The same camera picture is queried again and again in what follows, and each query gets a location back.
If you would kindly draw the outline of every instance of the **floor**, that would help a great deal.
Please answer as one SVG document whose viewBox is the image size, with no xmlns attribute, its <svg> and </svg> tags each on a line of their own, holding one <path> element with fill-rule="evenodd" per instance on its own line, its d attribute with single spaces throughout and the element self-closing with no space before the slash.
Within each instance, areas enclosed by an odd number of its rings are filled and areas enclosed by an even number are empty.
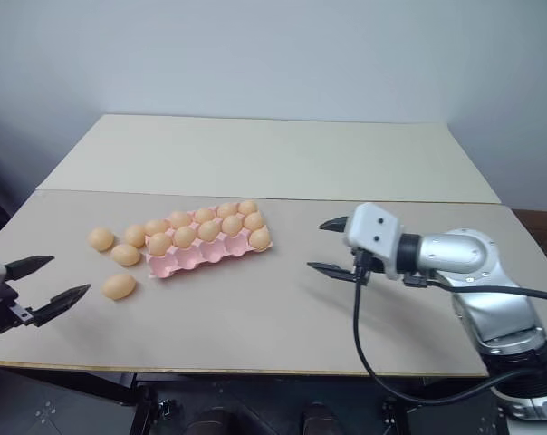
<svg viewBox="0 0 547 435">
<path fill-rule="evenodd" d="M 126 382 L 126 373 L 107 375 Z M 144 379 L 159 379 L 150 375 Z M 195 417 L 213 407 L 235 413 L 240 432 L 254 435 L 297 435 L 302 408 L 322 401 L 341 421 L 346 435 L 394 435 L 384 422 L 384 394 L 361 378 L 241 377 L 216 380 L 166 375 L 151 382 L 160 400 L 174 400 L 177 411 L 156 425 L 151 435 L 183 433 Z M 489 394 L 459 405 L 420 410 L 409 414 L 413 435 L 494 434 L 490 423 L 495 410 Z M 134 415 L 132 407 L 121 407 L 91 396 L 0 372 L 1 435 L 126 435 Z"/>
</svg>

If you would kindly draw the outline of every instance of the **egg tray cavity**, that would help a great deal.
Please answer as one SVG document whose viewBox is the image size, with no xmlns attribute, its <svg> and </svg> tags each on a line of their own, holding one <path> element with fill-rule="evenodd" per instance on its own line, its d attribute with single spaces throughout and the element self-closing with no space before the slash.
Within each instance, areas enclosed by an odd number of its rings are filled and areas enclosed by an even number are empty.
<svg viewBox="0 0 547 435">
<path fill-rule="evenodd" d="M 212 207 L 210 209 L 216 214 L 217 207 Z M 197 233 L 197 228 L 200 224 L 193 220 L 195 212 L 196 210 L 187 212 L 192 219 L 192 222 L 188 226 L 195 229 L 195 232 Z M 238 212 L 236 215 L 243 221 L 245 217 L 243 214 Z M 223 219 L 216 215 L 213 220 L 219 225 L 219 228 L 221 228 Z M 165 231 L 165 234 L 172 239 L 174 232 L 175 229 L 170 227 Z M 152 256 L 147 253 L 145 254 L 145 258 L 149 265 L 151 277 L 167 278 L 175 274 L 178 270 L 191 270 L 203 263 L 217 263 L 226 256 L 242 256 L 247 252 L 257 251 L 257 249 L 249 245 L 249 236 L 251 233 L 252 231 L 243 227 L 239 233 L 233 237 L 224 232 L 220 232 L 213 242 L 206 242 L 200 238 L 196 238 L 188 248 L 172 245 L 164 256 Z M 146 237 L 146 243 L 147 246 L 149 246 L 149 236 Z M 271 245 L 272 243 L 258 252 L 265 251 Z"/>
</svg>

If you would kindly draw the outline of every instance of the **black metal frame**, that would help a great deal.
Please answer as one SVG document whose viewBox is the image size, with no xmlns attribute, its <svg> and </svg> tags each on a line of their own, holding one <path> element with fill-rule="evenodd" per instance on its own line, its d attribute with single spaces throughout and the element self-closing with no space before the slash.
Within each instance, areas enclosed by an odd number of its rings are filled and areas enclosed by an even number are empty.
<svg viewBox="0 0 547 435">
<path fill-rule="evenodd" d="M 441 399 L 475 387 L 480 382 L 480 378 L 445 378 L 425 385 L 412 391 L 410 394 L 425 399 Z M 390 421 L 393 425 L 393 433 L 397 435 L 412 435 L 408 421 L 408 412 L 415 410 L 416 407 L 417 405 L 399 399 L 388 398 L 385 401 L 383 405 L 385 420 Z M 509 435 L 509 428 L 507 427 L 504 413 L 498 411 L 495 414 L 494 424 L 497 435 Z"/>
<path fill-rule="evenodd" d="M 49 383 L 57 387 L 88 394 L 106 401 L 113 401 L 122 406 L 135 406 L 136 409 L 130 428 L 130 435 L 149 434 L 151 425 L 156 423 L 160 418 L 161 410 L 159 409 L 156 391 L 147 384 L 139 385 L 137 373 L 133 375 L 130 386 L 126 387 L 87 372 L 12 367 L 0 367 L 0 370 L 18 374 L 38 382 Z M 432 382 L 427 386 L 413 391 L 412 394 L 435 399 L 463 391 L 479 382 L 479 378 L 448 378 Z M 414 408 L 416 408 L 416 405 L 404 401 L 390 398 L 385 400 L 383 405 L 384 417 L 385 421 L 389 421 L 393 425 L 392 433 L 411 435 L 408 411 Z M 505 417 L 500 412 L 497 413 L 496 425 L 497 434 L 508 435 L 509 432 Z"/>
</svg>

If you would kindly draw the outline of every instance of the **black cable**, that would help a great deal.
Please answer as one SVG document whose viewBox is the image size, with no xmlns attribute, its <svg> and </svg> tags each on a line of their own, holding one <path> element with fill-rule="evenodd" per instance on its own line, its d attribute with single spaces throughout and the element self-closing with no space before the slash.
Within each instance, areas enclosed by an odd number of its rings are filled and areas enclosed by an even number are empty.
<svg viewBox="0 0 547 435">
<path fill-rule="evenodd" d="M 529 296 L 535 297 L 537 299 L 547 300 L 547 292 L 542 292 L 541 290 L 532 290 L 531 288 L 503 287 L 500 285 L 473 285 L 469 287 L 451 287 L 450 285 L 445 285 L 435 280 L 428 280 L 427 284 L 440 287 L 443 290 L 447 290 L 447 292 L 451 293 L 507 293 L 508 295 Z"/>
<path fill-rule="evenodd" d="M 384 381 L 382 381 L 380 377 L 372 370 L 372 368 L 370 367 L 370 364 L 366 360 L 364 351 L 362 351 L 362 346 L 360 345 L 360 333 L 359 333 L 361 290 L 362 290 L 362 284 L 360 280 L 357 279 L 356 294 L 354 297 L 354 315 L 353 315 L 354 343 L 356 344 L 356 351 L 358 352 L 358 356 L 360 357 L 360 360 L 362 361 L 362 365 L 364 365 L 364 368 L 366 369 L 368 374 L 372 378 L 374 378 L 376 383 L 380 385 L 384 390 L 386 390 L 393 396 L 403 401 L 408 401 L 416 405 L 430 405 L 430 406 L 450 405 L 452 403 L 456 403 L 458 401 L 463 401 L 465 399 L 474 397 L 477 394 L 481 394 L 482 392 L 485 392 L 487 389 L 494 387 L 495 385 L 498 385 L 507 380 L 510 380 L 512 378 L 523 376 L 526 374 L 533 374 L 537 372 L 537 370 L 535 369 L 513 370 L 512 372 L 503 373 L 498 376 L 495 376 L 494 378 L 490 378 L 486 381 L 483 381 L 473 388 L 459 392 L 458 394 L 455 394 L 452 396 L 444 397 L 442 399 L 423 399 L 419 397 L 409 396 L 408 394 L 405 394 L 400 391 L 396 391 L 392 387 L 387 385 Z"/>
</svg>

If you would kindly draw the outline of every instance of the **silver robotic arm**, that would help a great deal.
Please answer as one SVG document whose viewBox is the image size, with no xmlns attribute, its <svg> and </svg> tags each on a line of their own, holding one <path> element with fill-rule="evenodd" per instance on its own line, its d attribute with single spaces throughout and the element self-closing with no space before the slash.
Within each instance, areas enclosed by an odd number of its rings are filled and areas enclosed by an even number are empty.
<svg viewBox="0 0 547 435">
<path fill-rule="evenodd" d="M 406 285 L 438 285 L 453 292 L 456 315 L 491 376 L 537 369 L 494 387 L 500 405 L 519 419 L 547 421 L 547 337 L 530 298 L 506 293 L 508 287 L 519 286 L 504 272 L 489 236 L 466 228 L 426 236 L 405 234 L 396 216 L 371 203 L 320 228 L 343 231 L 353 253 L 370 253 L 368 270 L 392 280 L 404 276 Z M 335 265 L 310 266 L 333 278 L 357 279 Z M 491 293 L 498 287 L 504 293 Z"/>
</svg>

